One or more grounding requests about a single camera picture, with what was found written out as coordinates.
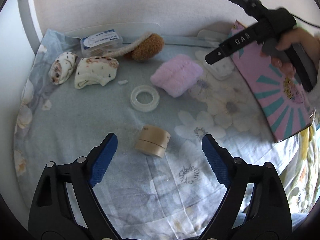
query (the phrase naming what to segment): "white plastic box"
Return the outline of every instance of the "white plastic box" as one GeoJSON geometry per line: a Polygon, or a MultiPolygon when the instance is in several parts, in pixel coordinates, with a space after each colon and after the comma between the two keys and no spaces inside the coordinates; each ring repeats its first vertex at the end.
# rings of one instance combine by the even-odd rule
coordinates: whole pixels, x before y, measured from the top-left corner
{"type": "Polygon", "coordinates": [[[81,39],[84,57],[101,56],[122,46],[122,37],[115,30],[108,30],[81,39]]]}

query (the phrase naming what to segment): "label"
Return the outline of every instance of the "label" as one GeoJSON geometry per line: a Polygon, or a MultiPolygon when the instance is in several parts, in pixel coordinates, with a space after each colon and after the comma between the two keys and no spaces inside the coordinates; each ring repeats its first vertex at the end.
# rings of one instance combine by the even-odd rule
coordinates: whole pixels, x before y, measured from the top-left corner
{"type": "Polygon", "coordinates": [[[82,41],[83,41],[84,49],[89,49],[89,48],[93,48],[95,46],[98,46],[110,41],[115,41],[118,39],[119,39],[119,36],[115,32],[115,30],[109,30],[109,31],[97,33],[89,37],[86,37],[82,39],[82,41]]]}

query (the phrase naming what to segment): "pink book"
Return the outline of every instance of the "pink book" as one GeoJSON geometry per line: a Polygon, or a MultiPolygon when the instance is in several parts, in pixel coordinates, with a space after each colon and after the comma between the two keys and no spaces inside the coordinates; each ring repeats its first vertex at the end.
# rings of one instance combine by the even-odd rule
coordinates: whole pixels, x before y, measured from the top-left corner
{"type": "MultiPolygon", "coordinates": [[[[242,31],[235,22],[229,37],[242,31]]],[[[276,142],[285,140],[311,125],[313,109],[302,85],[287,78],[271,64],[271,57],[260,57],[262,45],[253,42],[231,58],[260,104],[276,142]]]]}

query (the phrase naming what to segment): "folded towel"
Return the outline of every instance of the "folded towel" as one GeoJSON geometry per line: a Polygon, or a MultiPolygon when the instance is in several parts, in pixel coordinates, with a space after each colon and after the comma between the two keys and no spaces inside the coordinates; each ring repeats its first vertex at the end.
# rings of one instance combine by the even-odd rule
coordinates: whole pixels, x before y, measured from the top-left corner
{"type": "Polygon", "coordinates": [[[111,57],[82,58],[76,70],[75,88],[93,84],[105,86],[116,78],[118,66],[118,61],[111,57]]]}
{"type": "Polygon", "coordinates": [[[75,69],[77,58],[78,56],[70,51],[57,57],[48,73],[52,83],[60,85],[66,82],[75,69]]]}
{"type": "Polygon", "coordinates": [[[202,67],[189,56],[180,54],[163,63],[150,80],[152,84],[176,98],[196,84],[202,73],[202,67]]]}

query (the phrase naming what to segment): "blue gripper pad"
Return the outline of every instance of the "blue gripper pad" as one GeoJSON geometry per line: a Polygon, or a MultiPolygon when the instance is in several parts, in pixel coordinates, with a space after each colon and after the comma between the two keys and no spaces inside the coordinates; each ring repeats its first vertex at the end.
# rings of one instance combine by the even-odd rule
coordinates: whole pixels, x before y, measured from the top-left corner
{"type": "Polygon", "coordinates": [[[231,182],[228,176],[228,168],[206,136],[202,139],[202,150],[204,155],[207,157],[207,160],[214,174],[216,175],[218,182],[224,185],[226,188],[229,188],[231,182]]]}
{"type": "Polygon", "coordinates": [[[89,180],[91,187],[94,187],[97,183],[102,181],[104,174],[112,160],[113,155],[115,155],[118,148],[118,139],[116,135],[113,135],[108,141],[104,149],[101,151],[96,162],[92,166],[92,175],[89,180]]]}

